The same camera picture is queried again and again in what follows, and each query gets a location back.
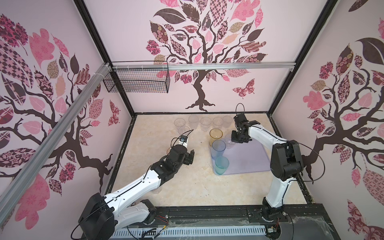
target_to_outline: beige marble table surface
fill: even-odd
[[[165,156],[171,139],[178,137],[174,121],[183,118],[189,126],[190,114],[138,115],[127,149],[122,159],[113,190],[116,191],[144,174],[148,167]],[[199,119],[211,119],[225,114],[198,114]],[[246,114],[249,121],[260,122],[274,132],[266,114]],[[235,124],[224,128],[225,134],[235,130]],[[148,192],[142,199],[149,199],[155,206],[208,206],[208,205],[259,205],[269,192],[273,174],[255,172],[217,176],[212,170],[208,141],[209,132],[200,124],[188,139],[188,152],[195,150],[192,165],[183,165],[175,176],[161,186],[159,193]],[[293,182],[285,197],[285,204],[305,204],[304,196]]]

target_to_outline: clear glass cup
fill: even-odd
[[[225,128],[230,128],[231,127],[231,125],[232,125],[232,123],[233,123],[233,118],[231,117],[231,116],[224,116],[223,117],[223,121],[224,121],[224,124],[223,124],[223,126],[225,127]]]
[[[210,148],[212,159],[216,160],[217,157],[223,156],[225,150],[225,142],[222,140],[215,140]]]
[[[204,132],[208,132],[211,127],[212,120],[208,117],[203,117],[201,118],[200,123],[201,123],[201,129]]]
[[[179,129],[180,127],[185,125],[185,120],[182,118],[178,118],[174,121],[176,129]]]
[[[186,136],[186,134],[188,134],[187,131],[189,131],[189,130],[190,130],[189,127],[187,127],[187,126],[182,126],[182,127],[179,128],[179,134],[181,135],[181,134],[184,133],[184,135]]]
[[[222,175],[223,173],[225,173],[225,171],[227,170],[228,167],[229,167],[228,158],[223,157],[223,156],[216,158],[214,168],[215,168],[215,172],[218,175]]]
[[[224,138],[226,149],[231,149],[236,145],[236,142],[232,142],[231,138],[232,138],[232,134],[230,133],[228,133]]]
[[[188,123],[191,129],[196,129],[199,126],[199,116],[192,114],[188,118]]]
[[[218,128],[213,128],[211,131],[209,131],[209,135],[211,138],[209,139],[209,146],[212,146],[212,143],[223,137],[223,132]]]
[[[214,124],[214,128],[221,128],[223,126],[224,120],[220,117],[215,117],[212,122]]]

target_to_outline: wire basket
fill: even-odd
[[[168,63],[150,62],[154,62],[155,65],[127,65],[126,68],[113,69],[113,72],[109,72],[104,78],[108,92],[168,93],[170,83]]]

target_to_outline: tree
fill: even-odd
[[[309,96],[303,98],[308,107],[315,110],[308,118],[313,119],[313,129],[319,136],[316,137],[313,151],[308,156],[302,156],[312,180],[311,165],[318,158],[316,152],[322,151],[325,144],[336,145],[333,153],[340,153],[340,164],[352,159],[354,167],[351,176],[355,185],[360,183],[362,170],[357,153],[362,155],[365,166],[368,164],[384,170],[384,119],[378,114],[384,108],[384,73],[363,68],[364,59],[379,66],[384,65],[384,43],[376,38],[362,38],[358,41],[362,43],[364,58],[354,56],[348,45],[336,62],[336,73],[333,73],[332,62],[322,66],[319,75],[322,80],[311,86],[316,92],[311,91]],[[350,79],[354,84],[352,88],[358,88],[354,94],[350,94]],[[372,136],[374,132],[380,137]],[[369,144],[373,142],[382,146],[372,148]],[[369,193],[384,205],[384,177],[366,167],[363,182]]]
[[[46,35],[49,37],[48,32],[45,29],[42,30],[44,30],[42,32],[46,32]],[[64,44],[59,48],[60,51],[67,51]],[[51,80],[41,73],[41,70],[35,68],[34,74],[32,75],[32,71],[24,59],[14,51],[11,46],[1,40],[0,49],[4,51],[0,62],[7,62],[8,64],[5,65],[3,73],[1,74],[8,96],[0,96],[0,102],[3,102],[3,104],[7,106],[0,110],[0,124],[8,124],[15,114],[22,116],[13,126],[0,127],[0,149],[4,148],[10,142],[11,138],[15,136],[22,141],[30,140],[37,145],[41,145],[50,131],[58,123],[60,117],[62,117],[71,104],[73,104],[74,93],[76,91],[74,88],[76,86],[87,84],[90,79],[90,74],[88,73],[89,66],[86,65],[85,68],[80,70],[78,61],[75,55],[73,55],[70,59],[70,69],[68,69],[67,62],[64,56],[60,53],[59,65],[61,70],[59,70],[56,60],[50,62],[47,67],[49,77],[51,79],[57,78],[54,90]],[[19,69],[19,74],[17,76],[10,74],[14,67]],[[11,77],[20,80],[21,85],[14,82]],[[34,80],[36,80],[38,88],[40,89],[38,93],[32,92]],[[70,91],[65,94],[67,84],[69,84]],[[57,99],[52,99],[54,91]],[[73,174],[76,170],[74,163],[78,163],[80,168],[93,167],[98,170],[100,177],[100,191],[103,184],[104,174],[108,175],[111,172],[112,168],[107,169],[107,166],[111,160],[112,154],[108,159],[101,161],[98,158],[85,156],[82,150],[82,145],[87,146],[86,139],[92,137],[87,129],[96,127],[100,123],[95,120],[100,115],[102,109],[103,99],[96,99],[99,93],[100,85],[94,91],[92,97],[83,107],[75,121],[71,124],[69,130],[64,134],[66,142],[58,146],[50,155],[50,159],[54,159],[54,161],[51,162],[51,160],[48,159],[47,164],[43,166],[43,168],[50,168],[46,179],[49,179],[47,181],[49,182],[51,190],[54,192],[61,194],[61,184],[73,179]],[[23,109],[25,101],[30,101],[33,109]],[[119,110],[112,102],[110,102],[110,105],[114,112],[113,117],[111,117],[112,122],[117,123],[118,118],[115,115],[119,113]],[[34,121],[26,121],[30,116],[34,116]],[[86,116],[88,116],[87,118],[94,120],[86,122]],[[0,154],[0,167],[13,168],[21,166],[29,161],[34,152],[35,150],[22,146],[4,152]],[[66,160],[69,160],[69,162],[63,167],[60,162]],[[0,177],[16,177],[20,170],[13,173],[0,172]],[[60,173],[58,174],[58,180],[56,180],[54,178],[58,172]]]
[[[235,61],[252,63],[260,62],[266,56],[263,53],[252,54],[252,52],[258,52],[266,44],[266,42],[255,42],[263,29],[250,31],[253,26],[257,28],[263,19],[261,8],[256,14],[253,10],[258,7],[260,0],[253,0],[253,2],[235,0],[233,4],[238,5],[231,19],[227,16],[227,0],[211,0],[206,14],[202,13],[207,7],[208,0],[189,1],[191,3],[180,2],[181,5],[176,0],[161,0],[161,2],[169,7],[181,7],[182,12],[173,8],[161,9],[154,16],[162,17],[168,24],[163,26],[150,22],[154,37],[160,42],[160,47],[167,52],[165,55],[157,55],[160,53],[158,43],[154,40],[148,41],[147,50],[151,54],[157,55],[155,61],[158,61],[158,64],[162,64],[161,61],[165,60],[179,64],[192,64],[201,61],[203,63],[231,63]],[[239,19],[241,22],[233,23],[228,30],[228,24],[234,19]],[[189,23],[186,23],[188,25],[182,29],[176,27],[176,25],[184,22]],[[251,55],[240,57],[241,49]],[[190,71],[170,71],[170,76],[175,76],[175,82],[181,80],[184,84],[194,81],[193,87],[197,91],[198,99],[187,109],[199,106],[200,110],[207,112],[203,106],[214,104],[205,99],[201,85],[204,79],[216,81],[219,75],[223,80],[229,81],[229,77],[235,78],[249,73],[246,69],[227,70],[226,72],[227,74],[217,70],[195,70],[190,74]],[[239,93],[239,96],[244,97],[247,93],[253,92],[253,83],[250,81],[247,87],[233,90]]]

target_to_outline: glass cup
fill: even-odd
[[[232,134],[230,134],[230,133],[228,133],[224,138],[226,149],[231,149],[236,145],[235,142],[232,142],[231,138],[232,138]]]
[[[211,136],[209,139],[209,146],[212,146],[212,143],[215,140],[222,138],[223,132],[218,128],[213,128],[211,131],[209,131],[209,135]]]
[[[215,172],[218,175],[222,175],[223,173],[225,173],[225,171],[227,170],[228,166],[229,166],[228,158],[223,157],[223,156],[220,156],[220,157],[216,158],[214,168],[215,168]]]
[[[199,126],[199,116],[192,114],[188,118],[188,123],[191,129],[196,129]]]
[[[201,123],[201,129],[204,132],[208,132],[208,130],[211,127],[212,120],[208,117],[203,117],[203,118],[201,118],[200,123]]]
[[[179,129],[180,127],[185,125],[185,120],[182,118],[178,118],[174,121],[176,129]]]
[[[188,134],[187,131],[189,131],[189,130],[190,130],[189,127],[187,127],[187,126],[182,126],[182,127],[179,128],[179,134],[181,135],[181,134],[184,133],[184,136],[186,136],[186,135]]]
[[[210,148],[212,159],[216,160],[217,157],[223,156],[225,150],[225,142],[222,140],[215,140]]]
[[[223,117],[223,121],[224,121],[223,126],[225,128],[229,128],[231,126],[232,122],[233,122],[233,118],[231,118],[231,116],[227,115],[227,116]]]
[[[215,117],[212,122],[214,124],[214,128],[221,128],[223,126],[224,120],[220,117]]]

